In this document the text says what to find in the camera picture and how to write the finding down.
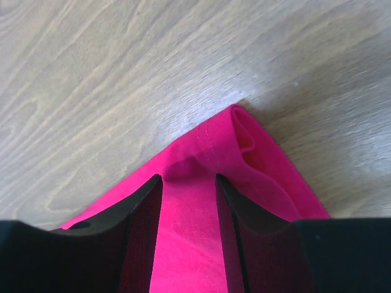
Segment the wood grain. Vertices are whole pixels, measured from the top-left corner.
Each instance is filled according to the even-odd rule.
[[[3,0],[0,216],[53,228],[240,101],[335,217],[391,215],[389,0]]]

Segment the magenta fabric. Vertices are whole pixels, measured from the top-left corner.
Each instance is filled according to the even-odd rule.
[[[227,292],[214,185],[218,173],[286,220],[329,218],[268,133],[232,105],[172,142],[62,228],[127,197],[155,173],[163,177],[163,203],[151,293]]]

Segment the pink cloth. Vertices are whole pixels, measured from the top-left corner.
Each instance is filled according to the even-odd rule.
[[[171,143],[64,224],[89,218],[163,177],[163,203],[150,292],[227,292],[217,217],[217,173],[272,213],[289,221],[325,219],[326,210],[268,133],[232,105]]]

